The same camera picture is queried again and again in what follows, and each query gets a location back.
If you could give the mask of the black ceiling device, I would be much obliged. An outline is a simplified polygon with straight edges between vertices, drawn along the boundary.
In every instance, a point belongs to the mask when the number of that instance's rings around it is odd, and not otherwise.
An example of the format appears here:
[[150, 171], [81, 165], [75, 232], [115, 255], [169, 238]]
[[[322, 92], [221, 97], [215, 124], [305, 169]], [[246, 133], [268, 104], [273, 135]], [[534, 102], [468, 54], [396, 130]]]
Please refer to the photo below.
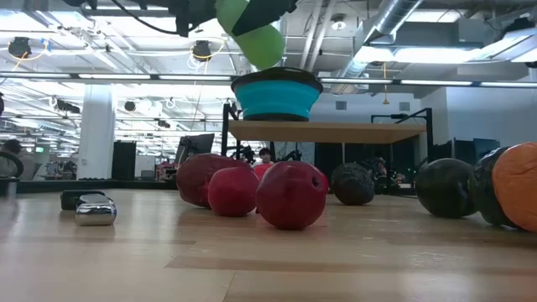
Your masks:
[[192, 56], [199, 62], [207, 62], [211, 59], [210, 42], [208, 40], [197, 40], [192, 49]]
[[8, 53], [19, 59], [26, 59], [32, 54], [29, 38], [15, 37], [8, 45]]

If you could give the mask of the dark blue monitor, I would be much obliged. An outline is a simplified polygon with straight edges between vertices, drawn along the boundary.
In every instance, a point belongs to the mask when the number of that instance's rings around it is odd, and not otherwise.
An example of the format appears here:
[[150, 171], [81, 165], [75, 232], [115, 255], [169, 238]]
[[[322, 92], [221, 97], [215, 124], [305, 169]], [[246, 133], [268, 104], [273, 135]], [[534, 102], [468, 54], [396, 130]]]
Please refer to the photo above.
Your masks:
[[476, 160], [481, 159], [483, 156], [487, 155], [491, 151], [501, 147], [499, 141], [488, 138], [474, 138], [473, 143], [475, 148]]

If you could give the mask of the black computer monitor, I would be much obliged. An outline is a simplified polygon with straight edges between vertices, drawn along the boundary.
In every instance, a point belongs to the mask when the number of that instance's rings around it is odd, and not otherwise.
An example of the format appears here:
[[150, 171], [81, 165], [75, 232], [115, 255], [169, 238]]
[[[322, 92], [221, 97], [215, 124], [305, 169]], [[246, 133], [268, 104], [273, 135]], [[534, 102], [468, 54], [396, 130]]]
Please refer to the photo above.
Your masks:
[[175, 155], [175, 163], [182, 164], [191, 155], [210, 153], [214, 137], [214, 133], [181, 137]]

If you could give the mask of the white room pillar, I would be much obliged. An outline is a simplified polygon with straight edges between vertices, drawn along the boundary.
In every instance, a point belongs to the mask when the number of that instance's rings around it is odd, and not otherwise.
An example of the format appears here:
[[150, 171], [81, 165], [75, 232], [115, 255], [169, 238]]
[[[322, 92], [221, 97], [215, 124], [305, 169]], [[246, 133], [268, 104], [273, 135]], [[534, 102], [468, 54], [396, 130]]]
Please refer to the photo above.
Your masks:
[[117, 100], [111, 85], [85, 85], [77, 179], [109, 179]]

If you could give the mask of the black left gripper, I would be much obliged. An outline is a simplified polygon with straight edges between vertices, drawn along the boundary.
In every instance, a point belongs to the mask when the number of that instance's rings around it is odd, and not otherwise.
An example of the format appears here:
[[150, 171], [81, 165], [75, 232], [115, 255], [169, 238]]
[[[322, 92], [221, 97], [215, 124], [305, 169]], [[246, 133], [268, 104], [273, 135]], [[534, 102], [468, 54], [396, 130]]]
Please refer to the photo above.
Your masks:
[[[169, 12], [178, 26], [198, 26], [216, 16], [216, 0], [168, 0]], [[231, 0], [238, 19], [232, 34], [240, 37], [256, 34], [259, 37], [280, 36], [272, 23], [297, 9], [299, 0]]]

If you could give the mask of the grey metal post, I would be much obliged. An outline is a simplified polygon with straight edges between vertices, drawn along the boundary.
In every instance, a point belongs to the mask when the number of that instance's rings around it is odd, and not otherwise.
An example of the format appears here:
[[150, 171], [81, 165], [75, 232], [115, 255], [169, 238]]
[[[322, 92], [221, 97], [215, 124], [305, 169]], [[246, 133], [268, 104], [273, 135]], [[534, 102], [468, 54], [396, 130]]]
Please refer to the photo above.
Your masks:
[[0, 197], [13, 198], [17, 194], [19, 179], [0, 177]]

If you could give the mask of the blue collapsible bowl grey rim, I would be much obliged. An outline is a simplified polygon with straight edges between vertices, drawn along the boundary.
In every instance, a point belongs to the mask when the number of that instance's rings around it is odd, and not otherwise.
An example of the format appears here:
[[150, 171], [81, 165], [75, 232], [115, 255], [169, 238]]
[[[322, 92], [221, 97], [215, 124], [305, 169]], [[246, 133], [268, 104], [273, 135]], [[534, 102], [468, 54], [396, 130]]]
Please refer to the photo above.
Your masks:
[[245, 120], [307, 122], [323, 85], [309, 71], [273, 67], [238, 77], [231, 89]]

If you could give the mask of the yellow hanging pendant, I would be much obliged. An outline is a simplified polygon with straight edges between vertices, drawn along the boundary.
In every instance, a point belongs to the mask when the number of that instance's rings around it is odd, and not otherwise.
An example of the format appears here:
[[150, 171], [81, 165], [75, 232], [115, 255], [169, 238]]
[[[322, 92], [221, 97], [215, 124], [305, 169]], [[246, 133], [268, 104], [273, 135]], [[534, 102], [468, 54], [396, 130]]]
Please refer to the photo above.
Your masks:
[[[387, 67], [386, 67], [386, 63], [387, 63], [387, 62], [383, 62], [383, 64], [382, 64], [382, 68], [383, 68], [383, 79], [384, 79], [384, 80], [387, 80], [387, 79], [388, 79], [388, 77], [387, 77]], [[388, 84], [384, 84], [383, 95], [384, 95], [383, 104], [384, 104], [384, 105], [389, 105], [390, 102], [389, 102], [389, 99], [388, 99]]]

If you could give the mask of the orange toy fruit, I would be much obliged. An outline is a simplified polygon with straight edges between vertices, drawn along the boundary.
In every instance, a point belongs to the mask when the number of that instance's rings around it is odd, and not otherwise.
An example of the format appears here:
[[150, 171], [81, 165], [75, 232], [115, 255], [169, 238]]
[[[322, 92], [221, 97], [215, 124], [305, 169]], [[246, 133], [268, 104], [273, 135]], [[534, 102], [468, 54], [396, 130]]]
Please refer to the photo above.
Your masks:
[[506, 149], [494, 165], [493, 186], [507, 218], [537, 233], [537, 142]]

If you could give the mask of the green toy fruit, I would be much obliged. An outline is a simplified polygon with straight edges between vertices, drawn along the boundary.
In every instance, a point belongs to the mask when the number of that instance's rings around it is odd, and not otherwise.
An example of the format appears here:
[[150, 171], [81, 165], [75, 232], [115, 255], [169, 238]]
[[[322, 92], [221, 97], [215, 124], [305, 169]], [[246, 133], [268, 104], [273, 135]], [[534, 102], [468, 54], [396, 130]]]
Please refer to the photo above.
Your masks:
[[248, 4], [249, 0], [216, 0], [216, 19], [248, 61], [258, 70], [265, 70], [281, 60], [284, 54], [284, 37], [272, 24], [235, 35], [232, 29]]

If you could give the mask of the black cabinet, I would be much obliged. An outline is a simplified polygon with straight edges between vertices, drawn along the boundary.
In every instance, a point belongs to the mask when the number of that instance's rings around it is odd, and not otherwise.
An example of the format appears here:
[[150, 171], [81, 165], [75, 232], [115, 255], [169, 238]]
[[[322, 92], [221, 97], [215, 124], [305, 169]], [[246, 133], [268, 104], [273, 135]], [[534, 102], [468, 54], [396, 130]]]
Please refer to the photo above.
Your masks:
[[136, 143], [116, 141], [112, 156], [112, 179], [129, 181], [135, 178]]

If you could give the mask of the red toy pomegranate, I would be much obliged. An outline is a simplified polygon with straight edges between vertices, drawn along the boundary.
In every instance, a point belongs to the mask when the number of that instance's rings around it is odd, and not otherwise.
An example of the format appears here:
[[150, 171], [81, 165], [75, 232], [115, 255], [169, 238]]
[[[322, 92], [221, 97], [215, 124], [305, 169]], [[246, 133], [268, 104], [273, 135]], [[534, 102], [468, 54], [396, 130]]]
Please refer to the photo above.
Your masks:
[[327, 194], [327, 178], [315, 166], [281, 161], [264, 174], [255, 201], [258, 214], [270, 225], [303, 230], [321, 217]]
[[256, 207], [259, 179], [248, 167], [218, 170], [208, 185], [208, 201], [217, 216], [242, 217]]

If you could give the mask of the long ceiling light strip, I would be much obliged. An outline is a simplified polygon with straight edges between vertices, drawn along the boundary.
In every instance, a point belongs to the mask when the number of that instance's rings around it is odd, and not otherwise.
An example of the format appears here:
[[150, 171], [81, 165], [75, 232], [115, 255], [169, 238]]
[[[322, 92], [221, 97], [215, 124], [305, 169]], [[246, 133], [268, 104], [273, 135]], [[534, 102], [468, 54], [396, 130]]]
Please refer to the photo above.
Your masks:
[[349, 85], [382, 85], [388, 86], [454, 86], [478, 88], [514, 88], [537, 89], [537, 82], [522, 81], [447, 81], [447, 80], [408, 80], [408, 79], [376, 79], [376, 78], [319, 78], [324, 84]]
[[160, 74], [75, 74], [2, 71], [0, 77], [70, 80], [163, 80], [163, 81], [231, 81], [232, 75], [160, 75]]

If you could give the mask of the dark red toy fruit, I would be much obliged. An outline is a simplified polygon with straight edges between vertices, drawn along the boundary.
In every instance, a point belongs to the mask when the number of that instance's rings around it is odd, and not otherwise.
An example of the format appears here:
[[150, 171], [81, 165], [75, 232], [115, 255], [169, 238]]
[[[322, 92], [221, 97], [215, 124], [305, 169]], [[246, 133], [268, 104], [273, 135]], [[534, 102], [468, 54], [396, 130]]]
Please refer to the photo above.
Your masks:
[[217, 154], [195, 154], [180, 164], [176, 174], [176, 185], [182, 200], [210, 209], [208, 185], [212, 176], [220, 169], [241, 167], [252, 169], [245, 162]]

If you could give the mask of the black aluminium table frame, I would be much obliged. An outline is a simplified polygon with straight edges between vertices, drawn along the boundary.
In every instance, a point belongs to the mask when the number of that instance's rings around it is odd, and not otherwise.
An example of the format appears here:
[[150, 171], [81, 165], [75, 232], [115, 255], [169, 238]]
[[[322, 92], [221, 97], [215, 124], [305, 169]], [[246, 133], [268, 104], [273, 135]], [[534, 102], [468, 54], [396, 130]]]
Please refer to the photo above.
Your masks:
[[19, 194], [59, 192], [64, 190], [178, 190], [175, 182], [118, 181], [118, 180], [51, 180], [22, 181], [17, 187]]

